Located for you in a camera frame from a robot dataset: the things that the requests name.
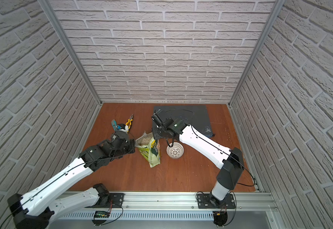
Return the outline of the green oats bag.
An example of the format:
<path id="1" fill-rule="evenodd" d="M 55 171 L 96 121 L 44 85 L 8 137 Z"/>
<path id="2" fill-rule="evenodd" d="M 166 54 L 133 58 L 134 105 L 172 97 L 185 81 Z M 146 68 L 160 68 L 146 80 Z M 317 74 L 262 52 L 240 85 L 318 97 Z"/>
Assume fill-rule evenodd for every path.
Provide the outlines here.
<path id="1" fill-rule="evenodd" d="M 161 164 L 160 143 L 154 139 L 153 133 L 146 132 L 135 142 L 141 155 L 148 161 L 151 168 Z"/>

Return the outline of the aluminium left corner post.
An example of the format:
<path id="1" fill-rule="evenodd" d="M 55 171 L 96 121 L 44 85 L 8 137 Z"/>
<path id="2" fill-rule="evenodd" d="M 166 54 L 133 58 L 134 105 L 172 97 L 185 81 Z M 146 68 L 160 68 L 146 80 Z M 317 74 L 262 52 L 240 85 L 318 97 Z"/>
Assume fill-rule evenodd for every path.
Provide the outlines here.
<path id="1" fill-rule="evenodd" d="M 65 30 L 63 29 L 60 20 L 57 18 L 54 9 L 52 8 L 50 1 L 48 0 L 38 0 L 43 12 L 46 14 L 48 20 L 50 21 L 51 25 L 53 26 L 55 32 L 57 33 L 61 43 L 63 44 L 65 50 L 67 51 L 69 57 L 71 58 L 72 62 L 74 63 L 76 69 L 78 70 L 80 76 L 84 80 L 85 85 L 89 89 L 91 95 L 93 96 L 96 104 L 101 107 L 102 101 L 99 98 L 91 80 L 89 79 L 88 74 L 85 71 L 74 47 L 72 46 L 70 39 L 66 35 Z"/>

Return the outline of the aluminium right corner post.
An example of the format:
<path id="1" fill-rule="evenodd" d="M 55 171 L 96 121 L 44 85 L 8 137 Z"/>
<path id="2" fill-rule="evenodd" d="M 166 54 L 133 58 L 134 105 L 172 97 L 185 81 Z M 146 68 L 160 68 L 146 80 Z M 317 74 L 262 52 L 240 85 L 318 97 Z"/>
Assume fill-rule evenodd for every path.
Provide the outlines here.
<path id="1" fill-rule="evenodd" d="M 231 99 L 228 103 L 228 108 L 231 108 L 234 101 L 236 100 L 237 96 L 238 96 L 238 93 L 240 91 L 240 89 L 242 88 L 242 85 L 246 79 L 246 77 L 248 76 L 248 73 L 251 69 L 251 67 L 253 66 L 253 64 L 255 63 L 264 43 L 265 43 L 265 40 L 270 32 L 270 30 L 272 29 L 275 21 L 277 20 L 277 17 L 279 15 L 279 13 L 281 12 L 281 9 L 283 7 L 285 3 L 285 0 L 277 0 L 275 1 L 274 5 L 273 5 L 273 8 L 269 14 L 269 17 L 268 17 L 268 20 L 267 22 L 265 23 L 264 27 L 263 27 L 263 30 L 258 38 L 258 41 L 253 49 L 253 52 L 248 60 L 248 63 L 243 71 L 243 74 L 238 82 L 238 85 L 237 87 L 235 88 L 235 91 L 233 93 L 233 95 L 231 96 Z"/>

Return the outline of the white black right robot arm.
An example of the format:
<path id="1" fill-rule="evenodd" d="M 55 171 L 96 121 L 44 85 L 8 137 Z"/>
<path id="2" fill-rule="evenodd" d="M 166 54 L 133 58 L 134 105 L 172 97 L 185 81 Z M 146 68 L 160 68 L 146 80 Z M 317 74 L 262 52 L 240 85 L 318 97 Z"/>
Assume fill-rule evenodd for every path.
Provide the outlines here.
<path id="1" fill-rule="evenodd" d="M 235 189 L 245 168 L 240 149 L 224 147 L 198 132 L 192 125 L 155 126 L 152 131 L 156 139 L 178 140 L 189 145 L 220 169 L 215 186 L 210 192 L 211 202 L 220 204 L 229 192 Z"/>

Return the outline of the left small circuit board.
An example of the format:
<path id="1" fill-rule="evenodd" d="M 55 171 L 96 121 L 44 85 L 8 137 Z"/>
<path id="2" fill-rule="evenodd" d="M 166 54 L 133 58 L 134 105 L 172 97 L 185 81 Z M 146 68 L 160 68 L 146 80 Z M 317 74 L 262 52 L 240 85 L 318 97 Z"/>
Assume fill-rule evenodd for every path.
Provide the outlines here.
<path id="1" fill-rule="evenodd" d="M 110 212 L 108 211 L 96 211 L 95 214 L 94 214 L 94 219 L 97 219 L 97 218 L 109 218 L 109 216 L 111 215 Z"/>

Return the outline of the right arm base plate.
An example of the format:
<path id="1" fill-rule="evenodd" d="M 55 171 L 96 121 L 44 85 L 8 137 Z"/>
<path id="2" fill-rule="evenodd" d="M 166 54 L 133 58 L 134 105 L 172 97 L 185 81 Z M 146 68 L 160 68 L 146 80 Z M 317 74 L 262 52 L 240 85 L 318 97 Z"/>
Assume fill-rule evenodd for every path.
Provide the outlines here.
<path id="1" fill-rule="evenodd" d="M 197 192 L 195 194 L 199 209 L 235 209 L 236 201 L 232 193 L 228 193 L 223 200 L 218 200 L 210 193 Z"/>

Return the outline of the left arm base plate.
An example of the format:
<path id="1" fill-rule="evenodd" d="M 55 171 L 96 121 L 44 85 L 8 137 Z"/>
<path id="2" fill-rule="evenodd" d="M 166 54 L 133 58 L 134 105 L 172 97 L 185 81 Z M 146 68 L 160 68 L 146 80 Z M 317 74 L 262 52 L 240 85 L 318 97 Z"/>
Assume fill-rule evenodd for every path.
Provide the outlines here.
<path id="1" fill-rule="evenodd" d="M 123 204 L 124 193 L 110 193 L 106 194 L 100 199 L 100 207 L 102 208 L 120 208 Z"/>

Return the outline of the aluminium corner post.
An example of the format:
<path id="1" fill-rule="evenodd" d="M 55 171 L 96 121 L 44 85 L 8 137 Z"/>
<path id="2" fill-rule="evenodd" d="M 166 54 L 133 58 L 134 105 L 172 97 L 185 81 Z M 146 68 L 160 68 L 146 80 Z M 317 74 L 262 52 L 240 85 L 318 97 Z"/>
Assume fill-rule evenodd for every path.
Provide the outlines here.
<path id="1" fill-rule="evenodd" d="M 279 15 L 279 13 L 281 12 L 281 9 L 283 7 L 285 3 L 285 0 L 277 0 L 275 1 L 274 5 L 273 5 L 273 8 L 269 14 L 269 17 L 268 17 L 268 20 L 267 22 L 265 23 L 264 27 L 263 27 L 263 30 L 258 38 L 258 41 L 253 49 L 253 52 L 248 60 L 248 63 L 243 71 L 243 74 L 238 82 L 238 85 L 237 87 L 235 88 L 235 91 L 233 93 L 233 95 L 231 96 L 231 99 L 228 103 L 228 108 L 231 108 L 234 101 L 236 100 L 237 96 L 238 96 L 238 93 L 240 91 L 240 89 L 242 88 L 242 85 L 246 79 L 246 77 L 248 76 L 248 73 L 251 69 L 251 67 L 253 66 L 253 64 L 255 63 L 264 43 L 265 43 L 265 40 L 270 32 L 270 30 L 272 29 L 275 21 L 277 20 L 277 17 Z"/>
<path id="2" fill-rule="evenodd" d="M 102 101 L 99 98 L 91 80 L 89 79 L 88 74 L 85 71 L 74 47 L 72 46 L 70 39 L 66 35 L 65 30 L 63 29 L 60 20 L 57 18 L 54 9 L 52 8 L 50 1 L 48 0 L 38 0 L 43 12 L 46 14 L 48 20 L 50 21 L 51 25 L 53 26 L 55 32 L 57 33 L 61 43 L 63 44 L 65 50 L 67 51 L 69 57 L 71 58 L 72 62 L 74 63 L 76 69 L 78 70 L 80 76 L 84 80 L 85 85 L 89 89 L 91 95 L 93 96 L 96 104 L 101 107 Z"/>

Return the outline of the aluminium front rail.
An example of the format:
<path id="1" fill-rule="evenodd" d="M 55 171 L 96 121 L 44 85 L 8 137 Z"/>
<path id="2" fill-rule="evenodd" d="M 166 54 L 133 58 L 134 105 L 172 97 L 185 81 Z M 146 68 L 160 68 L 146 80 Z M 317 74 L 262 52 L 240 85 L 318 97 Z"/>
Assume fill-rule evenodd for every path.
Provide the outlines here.
<path id="1" fill-rule="evenodd" d="M 124 191 L 124 210 L 202 210 L 195 192 L 136 192 Z M 238 192 L 227 198 L 227 209 L 237 211 L 278 211 L 270 193 Z"/>

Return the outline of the teal utility knife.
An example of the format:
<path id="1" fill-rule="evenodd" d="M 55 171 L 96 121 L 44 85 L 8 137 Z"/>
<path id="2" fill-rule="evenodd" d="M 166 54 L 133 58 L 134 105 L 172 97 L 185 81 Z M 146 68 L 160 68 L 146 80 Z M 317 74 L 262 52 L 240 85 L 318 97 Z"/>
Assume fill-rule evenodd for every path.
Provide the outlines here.
<path id="1" fill-rule="evenodd" d="M 116 122 L 115 119 L 113 119 L 113 120 L 111 121 L 111 124 L 112 124 L 112 127 L 113 127 L 114 131 L 118 130 L 118 124 L 117 124 L 117 122 Z"/>

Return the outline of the dark grey network switch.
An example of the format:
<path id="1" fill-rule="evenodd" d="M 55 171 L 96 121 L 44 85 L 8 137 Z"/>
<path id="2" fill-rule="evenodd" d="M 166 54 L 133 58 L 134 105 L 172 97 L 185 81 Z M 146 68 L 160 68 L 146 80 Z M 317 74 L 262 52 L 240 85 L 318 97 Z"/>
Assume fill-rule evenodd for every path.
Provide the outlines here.
<path id="1" fill-rule="evenodd" d="M 191 124 L 206 137 L 212 138 L 215 135 L 205 105 L 154 106 L 154 111 L 158 109 L 166 111 L 174 121 L 183 120 L 186 124 Z"/>

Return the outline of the yellow black pliers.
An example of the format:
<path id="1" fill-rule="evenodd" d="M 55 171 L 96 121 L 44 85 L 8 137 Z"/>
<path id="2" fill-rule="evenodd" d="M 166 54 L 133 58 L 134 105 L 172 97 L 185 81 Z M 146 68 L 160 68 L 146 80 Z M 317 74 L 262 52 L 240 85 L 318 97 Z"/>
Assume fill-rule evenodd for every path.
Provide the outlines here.
<path id="1" fill-rule="evenodd" d="M 129 119 L 128 119 L 128 121 L 126 122 L 126 124 L 125 124 L 128 130 L 131 128 L 133 118 L 134 118 L 134 115 L 132 114 L 132 115 L 129 117 Z"/>

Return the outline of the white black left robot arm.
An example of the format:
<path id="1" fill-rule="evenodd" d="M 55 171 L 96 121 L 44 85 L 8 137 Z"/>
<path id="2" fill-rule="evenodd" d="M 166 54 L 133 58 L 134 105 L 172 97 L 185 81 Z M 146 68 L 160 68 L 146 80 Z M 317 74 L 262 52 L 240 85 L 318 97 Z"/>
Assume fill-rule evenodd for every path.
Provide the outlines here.
<path id="1" fill-rule="evenodd" d="M 82 208 L 109 208 L 115 202 L 103 184 L 79 194 L 59 199 L 78 181 L 107 166 L 111 161 L 135 152 L 135 140 L 104 140 L 88 147 L 65 169 L 39 187 L 23 195 L 8 198 L 8 205 L 17 229 L 45 229 L 54 220 Z"/>

